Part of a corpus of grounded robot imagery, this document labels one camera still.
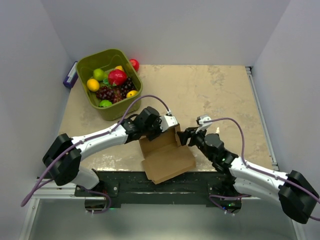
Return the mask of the brown cardboard box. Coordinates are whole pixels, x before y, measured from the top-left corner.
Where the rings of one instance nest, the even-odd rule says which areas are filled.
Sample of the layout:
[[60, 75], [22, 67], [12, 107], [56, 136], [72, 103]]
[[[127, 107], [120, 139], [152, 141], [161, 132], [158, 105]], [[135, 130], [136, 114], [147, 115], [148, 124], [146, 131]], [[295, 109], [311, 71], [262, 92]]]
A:
[[181, 145], [177, 132], [178, 125], [148, 140], [139, 140], [144, 160], [141, 162], [147, 179], [158, 185], [185, 172], [195, 169], [196, 158], [186, 145]]

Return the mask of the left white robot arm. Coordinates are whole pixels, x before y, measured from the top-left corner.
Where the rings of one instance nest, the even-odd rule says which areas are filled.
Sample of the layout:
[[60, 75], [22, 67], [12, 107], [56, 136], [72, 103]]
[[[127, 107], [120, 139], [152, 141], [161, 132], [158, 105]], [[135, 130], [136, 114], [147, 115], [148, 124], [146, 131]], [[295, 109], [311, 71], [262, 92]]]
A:
[[69, 183], [84, 187], [92, 196], [104, 190], [95, 170], [81, 167], [81, 161], [102, 150], [137, 141], [141, 137], [153, 140], [167, 130], [167, 115], [160, 115], [153, 107], [144, 108], [139, 114], [122, 117], [120, 121], [103, 130], [87, 135], [69, 137], [59, 135], [42, 161], [47, 173], [57, 186]]

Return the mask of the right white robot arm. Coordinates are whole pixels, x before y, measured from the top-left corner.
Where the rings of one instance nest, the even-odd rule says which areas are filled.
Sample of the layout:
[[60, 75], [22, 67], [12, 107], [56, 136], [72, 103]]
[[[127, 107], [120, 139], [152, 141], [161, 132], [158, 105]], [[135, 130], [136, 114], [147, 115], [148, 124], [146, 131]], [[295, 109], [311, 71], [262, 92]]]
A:
[[270, 170], [244, 160], [227, 150], [217, 133], [189, 127], [177, 136], [181, 145], [196, 146], [215, 170], [233, 178], [222, 185], [227, 196], [239, 193], [280, 204], [282, 211], [300, 224], [313, 218], [320, 196], [300, 172]]

